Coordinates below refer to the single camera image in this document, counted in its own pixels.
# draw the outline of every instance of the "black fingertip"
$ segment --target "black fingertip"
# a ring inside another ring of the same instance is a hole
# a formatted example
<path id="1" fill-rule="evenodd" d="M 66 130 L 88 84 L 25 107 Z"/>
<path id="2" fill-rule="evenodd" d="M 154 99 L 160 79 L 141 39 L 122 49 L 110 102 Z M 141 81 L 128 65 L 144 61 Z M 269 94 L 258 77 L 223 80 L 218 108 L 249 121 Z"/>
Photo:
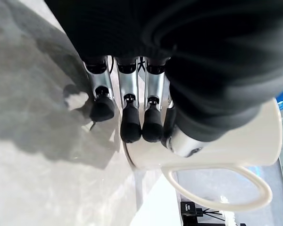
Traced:
<path id="1" fill-rule="evenodd" d="M 154 143 L 163 137 L 163 127 L 160 119 L 160 111 L 155 105 L 151 105 L 145 112 L 144 124 L 142 127 L 144 140 Z"/>
<path id="2" fill-rule="evenodd" d="M 93 121 L 106 121 L 114 117 L 114 103 L 109 97 L 100 97 L 92 106 L 90 118 Z"/>

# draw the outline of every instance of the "white ceramic cup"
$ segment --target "white ceramic cup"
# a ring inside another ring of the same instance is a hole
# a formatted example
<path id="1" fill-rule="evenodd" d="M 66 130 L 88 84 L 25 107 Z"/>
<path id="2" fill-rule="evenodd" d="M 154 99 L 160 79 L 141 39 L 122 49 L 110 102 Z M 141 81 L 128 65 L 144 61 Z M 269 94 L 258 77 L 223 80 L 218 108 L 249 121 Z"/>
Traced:
<path id="1" fill-rule="evenodd" d="M 127 144 L 132 163 L 140 169 L 161 168 L 172 186 L 191 201 L 215 210 L 244 211 L 263 207 L 272 200 L 268 184 L 247 166 L 266 166 L 276 162 L 282 146 L 282 121 L 275 99 L 264 103 L 258 116 L 248 124 L 231 130 L 189 158 L 180 157 L 161 143 L 148 143 L 143 139 Z M 173 178 L 172 172 L 190 169 L 228 169 L 249 179 L 258 189 L 257 200 L 244 204 L 209 201 L 198 197 Z"/>

